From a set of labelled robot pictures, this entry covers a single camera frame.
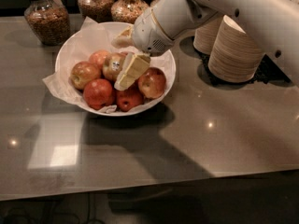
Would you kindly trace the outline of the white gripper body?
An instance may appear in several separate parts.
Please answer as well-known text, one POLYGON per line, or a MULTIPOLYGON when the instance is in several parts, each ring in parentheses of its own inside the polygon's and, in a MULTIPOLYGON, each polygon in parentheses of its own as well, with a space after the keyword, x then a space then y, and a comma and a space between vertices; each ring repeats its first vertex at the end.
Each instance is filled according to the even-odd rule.
POLYGON ((152 8, 147 8, 135 21, 132 31, 134 46, 149 54, 164 54, 174 45, 162 29, 153 13, 152 8))

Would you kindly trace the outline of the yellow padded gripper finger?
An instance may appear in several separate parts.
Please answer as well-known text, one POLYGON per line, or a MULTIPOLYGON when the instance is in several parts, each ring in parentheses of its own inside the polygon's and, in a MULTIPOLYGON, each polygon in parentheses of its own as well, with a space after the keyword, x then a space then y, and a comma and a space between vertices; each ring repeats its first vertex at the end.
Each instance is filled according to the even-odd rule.
POLYGON ((111 45, 116 49, 127 48, 132 46, 133 39, 132 39, 132 31, 133 26, 127 26, 122 32, 120 32, 117 36, 115 36, 112 41, 111 45))
POLYGON ((130 88, 150 67, 148 54, 128 53, 123 62, 122 70, 117 76, 114 88, 125 91, 130 88))

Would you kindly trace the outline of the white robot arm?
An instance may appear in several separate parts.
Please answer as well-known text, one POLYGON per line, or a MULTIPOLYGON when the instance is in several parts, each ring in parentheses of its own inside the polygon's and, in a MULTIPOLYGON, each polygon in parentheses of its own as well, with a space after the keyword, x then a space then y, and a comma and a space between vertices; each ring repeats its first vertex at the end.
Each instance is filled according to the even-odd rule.
POLYGON ((299 85, 299 6, 290 0, 160 0, 112 40, 160 56, 189 29, 231 17, 299 85))

